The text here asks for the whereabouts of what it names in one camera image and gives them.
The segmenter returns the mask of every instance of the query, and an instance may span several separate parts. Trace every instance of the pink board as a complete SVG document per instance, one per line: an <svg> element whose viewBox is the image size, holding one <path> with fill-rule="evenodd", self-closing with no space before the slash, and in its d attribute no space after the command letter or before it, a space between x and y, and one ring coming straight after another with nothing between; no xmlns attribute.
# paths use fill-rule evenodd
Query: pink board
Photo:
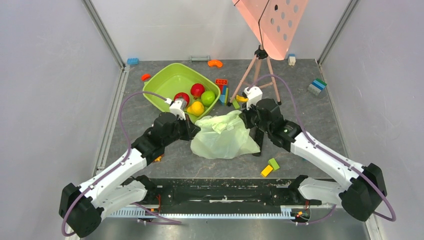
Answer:
<svg viewBox="0 0 424 240"><path fill-rule="evenodd" d="M258 20L268 0L240 0L235 7L261 42ZM269 57L283 60L304 14L308 0L269 0L260 20L263 48Z"/></svg>

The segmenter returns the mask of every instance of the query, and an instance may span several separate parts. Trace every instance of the plastic bag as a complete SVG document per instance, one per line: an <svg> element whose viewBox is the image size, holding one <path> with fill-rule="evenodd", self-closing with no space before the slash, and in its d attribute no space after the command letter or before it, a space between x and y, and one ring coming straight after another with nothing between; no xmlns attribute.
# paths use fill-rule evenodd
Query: plastic bag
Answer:
<svg viewBox="0 0 424 240"><path fill-rule="evenodd" d="M243 154L260 151L259 146L249 136L239 117L241 111L234 110L222 116L205 116L196 121L201 128L191 140L194 154L207 159L232 159Z"/></svg>

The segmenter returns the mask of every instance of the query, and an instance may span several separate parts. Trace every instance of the black cord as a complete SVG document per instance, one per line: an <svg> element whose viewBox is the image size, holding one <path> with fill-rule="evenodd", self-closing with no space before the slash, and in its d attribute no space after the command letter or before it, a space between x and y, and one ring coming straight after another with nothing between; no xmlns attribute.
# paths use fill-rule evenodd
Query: black cord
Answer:
<svg viewBox="0 0 424 240"><path fill-rule="evenodd" d="M257 21L257 25L259 26L260 44L262 45L262 49L265 49L265 47L264 47L264 40L262 39L261 19L262 19L262 16L264 15L265 10L267 9L269 3L270 3L270 0L268 0L266 2L265 7L263 8L262 14L260 15L259 20Z"/></svg>

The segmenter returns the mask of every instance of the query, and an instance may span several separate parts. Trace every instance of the green plastic bag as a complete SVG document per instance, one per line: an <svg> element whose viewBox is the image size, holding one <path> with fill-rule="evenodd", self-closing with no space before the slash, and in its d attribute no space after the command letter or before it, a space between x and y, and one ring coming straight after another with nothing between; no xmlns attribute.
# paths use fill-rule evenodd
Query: green plastic bag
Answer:
<svg viewBox="0 0 424 240"><path fill-rule="evenodd" d="M241 111L234 110L222 116L204 116L196 121L201 128L191 140L194 154L207 159L232 159L243 154L260 151L259 146L249 136L239 117Z"/></svg>

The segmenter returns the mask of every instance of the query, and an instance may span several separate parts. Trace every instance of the wall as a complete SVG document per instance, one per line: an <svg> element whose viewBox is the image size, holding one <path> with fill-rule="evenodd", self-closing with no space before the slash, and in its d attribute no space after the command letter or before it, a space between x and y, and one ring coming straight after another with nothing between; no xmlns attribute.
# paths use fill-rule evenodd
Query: wall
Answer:
<svg viewBox="0 0 424 240"><path fill-rule="evenodd" d="M0 7L0 239L64 239L62 188L94 169L119 68L81 1Z"/></svg>
<svg viewBox="0 0 424 240"><path fill-rule="evenodd" d="M423 8L360 1L323 64L351 158L383 170L398 219L380 221L388 240L424 236Z"/></svg>
<svg viewBox="0 0 424 240"><path fill-rule="evenodd" d="M92 1L124 59L251 59L259 44L231 0ZM348 2L309 0L289 53L317 59Z"/></svg>

